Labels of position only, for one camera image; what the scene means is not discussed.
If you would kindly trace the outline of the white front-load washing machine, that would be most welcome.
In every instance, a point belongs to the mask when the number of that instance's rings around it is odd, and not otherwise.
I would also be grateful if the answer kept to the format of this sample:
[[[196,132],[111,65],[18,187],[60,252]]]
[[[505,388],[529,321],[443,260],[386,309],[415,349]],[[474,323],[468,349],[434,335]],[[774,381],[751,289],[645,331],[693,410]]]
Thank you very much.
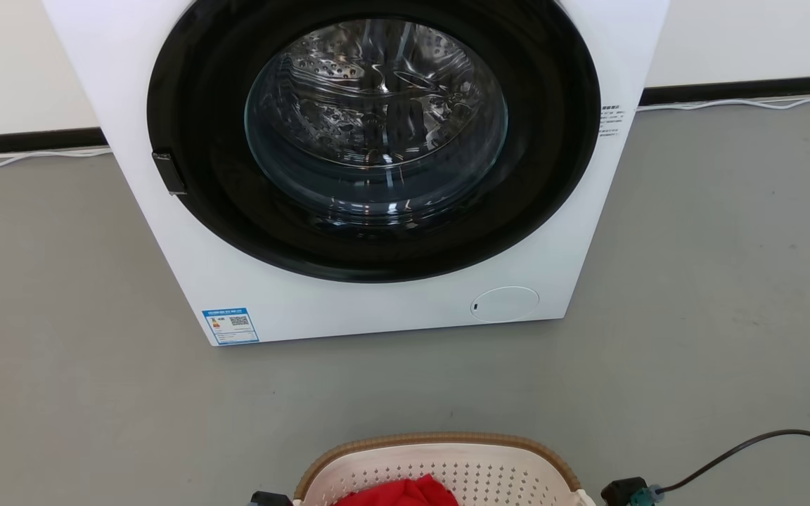
[[[246,308],[259,342],[440,329],[483,323],[483,292],[525,286],[539,295],[517,321],[565,317],[671,0],[554,0],[591,45],[602,105],[621,105],[620,135],[596,138],[565,203],[532,234],[468,268],[398,283],[346,283],[276,268],[236,249],[170,195],[152,160],[148,89],[169,33],[196,0],[42,0],[112,153],[209,342],[203,311]]]

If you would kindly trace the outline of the red garment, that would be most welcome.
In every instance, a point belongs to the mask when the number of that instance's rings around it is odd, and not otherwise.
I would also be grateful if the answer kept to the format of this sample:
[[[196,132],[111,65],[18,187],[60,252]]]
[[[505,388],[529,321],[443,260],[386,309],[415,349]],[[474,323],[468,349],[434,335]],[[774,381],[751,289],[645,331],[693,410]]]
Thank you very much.
[[[351,493],[333,506],[460,506],[456,496],[431,475],[388,481]]]

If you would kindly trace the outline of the cream laundry basket brown rim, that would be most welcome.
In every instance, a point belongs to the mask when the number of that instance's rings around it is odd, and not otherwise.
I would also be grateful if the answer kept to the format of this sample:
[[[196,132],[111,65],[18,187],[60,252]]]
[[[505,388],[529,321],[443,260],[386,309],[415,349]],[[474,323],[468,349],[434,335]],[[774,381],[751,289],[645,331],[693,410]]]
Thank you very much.
[[[364,489],[430,475],[459,506],[598,506],[572,468],[527,438],[421,432],[335,446],[303,474],[295,506],[332,506]]]

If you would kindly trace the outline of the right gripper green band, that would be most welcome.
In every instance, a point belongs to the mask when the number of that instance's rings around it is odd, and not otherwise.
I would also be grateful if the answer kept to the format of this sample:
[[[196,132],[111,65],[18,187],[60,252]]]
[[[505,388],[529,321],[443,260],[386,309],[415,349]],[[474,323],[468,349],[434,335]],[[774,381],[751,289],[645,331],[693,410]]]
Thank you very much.
[[[648,486],[642,477],[611,481],[600,492],[605,506],[656,506],[664,499],[661,486]]]

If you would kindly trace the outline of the black round washer door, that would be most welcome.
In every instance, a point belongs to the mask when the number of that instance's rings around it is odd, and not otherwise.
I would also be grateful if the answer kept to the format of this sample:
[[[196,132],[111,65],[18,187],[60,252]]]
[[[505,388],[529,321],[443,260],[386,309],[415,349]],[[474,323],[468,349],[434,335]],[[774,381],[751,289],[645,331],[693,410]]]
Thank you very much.
[[[554,0],[196,0],[148,89],[210,231],[310,278],[434,278],[578,186],[604,99]]]

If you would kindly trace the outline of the round white filter cover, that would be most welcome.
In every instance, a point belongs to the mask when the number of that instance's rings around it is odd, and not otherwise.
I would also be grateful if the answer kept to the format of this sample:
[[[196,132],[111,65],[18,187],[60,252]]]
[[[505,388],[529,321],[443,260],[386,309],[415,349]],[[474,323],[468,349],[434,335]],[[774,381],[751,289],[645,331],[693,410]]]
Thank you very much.
[[[470,313],[483,323],[508,323],[527,317],[539,304],[539,295],[525,286],[501,286],[483,292],[470,305]]]

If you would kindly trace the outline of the small printed text label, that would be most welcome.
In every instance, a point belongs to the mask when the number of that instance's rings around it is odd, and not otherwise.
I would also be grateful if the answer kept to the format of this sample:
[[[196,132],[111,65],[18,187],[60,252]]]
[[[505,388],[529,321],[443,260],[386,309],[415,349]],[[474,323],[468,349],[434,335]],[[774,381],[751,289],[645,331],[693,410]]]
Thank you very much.
[[[599,138],[615,137],[623,131],[628,118],[626,108],[621,105],[602,105],[599,118]]]

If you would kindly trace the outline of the blue energy label sticker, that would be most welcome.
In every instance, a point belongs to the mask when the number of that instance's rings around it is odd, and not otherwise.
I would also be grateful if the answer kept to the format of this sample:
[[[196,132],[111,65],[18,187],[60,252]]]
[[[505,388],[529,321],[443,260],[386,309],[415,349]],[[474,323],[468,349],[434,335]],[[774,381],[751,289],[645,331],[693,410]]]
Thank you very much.
[[[259,342],[257,331],[246,308],[217,309],[202,312],[207,333],[215,346],[235,346]]]

